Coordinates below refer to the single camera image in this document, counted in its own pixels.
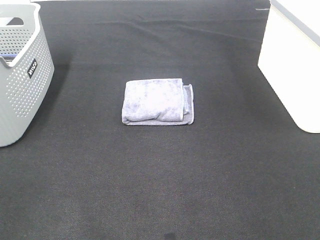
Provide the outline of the lavender towel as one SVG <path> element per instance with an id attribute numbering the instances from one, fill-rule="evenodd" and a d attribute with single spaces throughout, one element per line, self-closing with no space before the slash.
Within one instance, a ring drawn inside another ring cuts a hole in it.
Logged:
<path id="1" fill-rule="evenodd" d="M 131 80 L 125 84 L 121 120 L 127 126 L 191 125 L 194 91 L 181 78 Z"/>

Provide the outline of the black table mat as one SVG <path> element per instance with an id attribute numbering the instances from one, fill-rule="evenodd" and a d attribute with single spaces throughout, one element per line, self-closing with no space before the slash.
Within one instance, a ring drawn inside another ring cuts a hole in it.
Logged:
<path id="1" fill-rule="evenodd" d="M 320 136 L 257 66 L 267 0 L 42 1 L 54 63 L 0 150 L 3 240 L 317 240 Z M 188 126 L 126 126 L 125 84 L 181 78 Z"/>

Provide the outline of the grey perforated laundry basket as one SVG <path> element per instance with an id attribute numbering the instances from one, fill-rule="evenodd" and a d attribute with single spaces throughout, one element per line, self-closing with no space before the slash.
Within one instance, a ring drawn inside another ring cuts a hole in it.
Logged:
<path id="1" fill-rule="evenodd" d="M 0 145 L 18 141 L 42 104 L 54 74 L 54 64 L 43 29 L 41 6 L 29 0 L 2 0 L 0 16 L 22 24 L 0 28 Z"/>

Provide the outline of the white storage bin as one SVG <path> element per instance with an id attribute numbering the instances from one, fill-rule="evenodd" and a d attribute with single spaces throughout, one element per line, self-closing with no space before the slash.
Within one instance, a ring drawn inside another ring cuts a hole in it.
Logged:
<path id="1" fill-rule="evenodd" d="M 320 131 L 320 2 L 272 0 L 257 66 L 305 132 Z"/>

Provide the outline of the blue cloth in basket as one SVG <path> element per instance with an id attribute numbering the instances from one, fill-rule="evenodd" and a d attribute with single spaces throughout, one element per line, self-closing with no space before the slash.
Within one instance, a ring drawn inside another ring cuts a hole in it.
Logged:
<path id="1" fill-rule="evenodd" d="M 1 53 L 0 56 L 2 58 L 4 58 L 5 60 L 12 61 L 17 56 L 17 54 L 16 53 Z"/>

